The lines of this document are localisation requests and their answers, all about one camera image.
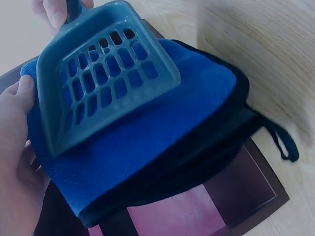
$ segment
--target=pink surface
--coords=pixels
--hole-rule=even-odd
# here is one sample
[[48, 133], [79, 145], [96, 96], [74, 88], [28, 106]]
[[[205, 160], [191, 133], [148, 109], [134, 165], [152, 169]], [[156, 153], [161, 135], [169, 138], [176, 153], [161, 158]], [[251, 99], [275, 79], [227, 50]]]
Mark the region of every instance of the pink surface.
[[100, 227], [97, 225], [93, 228], [89, 229], [90, 236], [103, 236], [102, 231], [100, 230]]
[[203, 185], [128, 212], [139, 236], [208, 236], [225, 226]]

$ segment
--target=dark brown tray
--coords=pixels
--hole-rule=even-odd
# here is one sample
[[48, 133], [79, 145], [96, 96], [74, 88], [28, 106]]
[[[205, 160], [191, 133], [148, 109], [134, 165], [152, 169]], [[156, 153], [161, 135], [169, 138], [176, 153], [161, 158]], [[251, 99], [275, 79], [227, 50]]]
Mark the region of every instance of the dark brown tray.
[[[156, 37], [162, 37], [147, 24]], [[0, 76], [0, 92], [19, 79], [21, 66]], [[203, 185], [170, 199], [125, 209], [101, 223], [100, 230], [104, 236], [241, 236], [288, 200], [266, 159], [249, 140], [224, 171]], [[90, 233], [51, 183], [34, 235]]]

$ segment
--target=plastic litter scoop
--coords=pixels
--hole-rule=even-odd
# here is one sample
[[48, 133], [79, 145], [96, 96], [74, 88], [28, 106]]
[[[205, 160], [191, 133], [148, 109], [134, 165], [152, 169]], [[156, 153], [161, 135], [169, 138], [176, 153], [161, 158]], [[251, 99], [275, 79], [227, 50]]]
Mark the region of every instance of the plastic litter scoop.
[[85, 9], [68, 0], [67, 6], [66, 24], [37, 63], [52, 156], [180, 84], [174, 62], [129, 3]]

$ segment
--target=blue towel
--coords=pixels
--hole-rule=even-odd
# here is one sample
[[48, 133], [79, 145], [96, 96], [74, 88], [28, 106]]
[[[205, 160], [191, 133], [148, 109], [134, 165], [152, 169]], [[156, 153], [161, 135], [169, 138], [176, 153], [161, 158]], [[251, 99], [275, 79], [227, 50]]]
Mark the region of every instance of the blue towel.
[[[57, 159], [49, 156], [43, 142], [36, 96], [28, 115], [29, 138], [39, 162], [76, 215], [209, 117], [236, 85], [228, 68], [171, 40], [159, 42], [178, 67], [181, 85]], [[36, 63], [23, 66], [21, 75], [36, 81]]]

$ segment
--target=wood grain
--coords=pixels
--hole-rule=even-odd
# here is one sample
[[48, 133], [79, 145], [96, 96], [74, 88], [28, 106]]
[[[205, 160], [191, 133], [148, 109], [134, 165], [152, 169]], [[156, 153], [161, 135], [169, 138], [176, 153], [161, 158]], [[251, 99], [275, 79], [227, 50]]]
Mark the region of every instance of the wood grain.
[[[102, 4], [107, 1], [96, 1]], [[130, 0], [166, 38], [215, 54], [249, 77], [249, 104], [283, 124], [301, 154], [282, 162], [269, 135], [254, 141], [291, 200], [248, 236], [315, 235], [315, 1]]]

